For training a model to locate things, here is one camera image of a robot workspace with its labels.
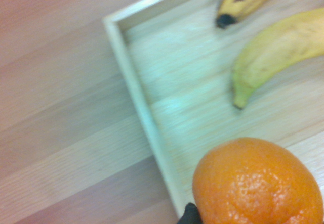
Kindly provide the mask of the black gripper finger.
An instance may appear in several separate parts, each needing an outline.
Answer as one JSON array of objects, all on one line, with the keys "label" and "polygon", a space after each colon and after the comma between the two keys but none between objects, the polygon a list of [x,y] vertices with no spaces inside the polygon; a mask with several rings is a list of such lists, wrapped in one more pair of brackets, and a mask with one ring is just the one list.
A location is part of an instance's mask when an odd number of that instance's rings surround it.
[{"label": "black gripper finger", "polygon": [[201,216],[197,206],[193,203],[188,203],[185,206],[184,214],[179,219],[177,224],[202,224]]}]

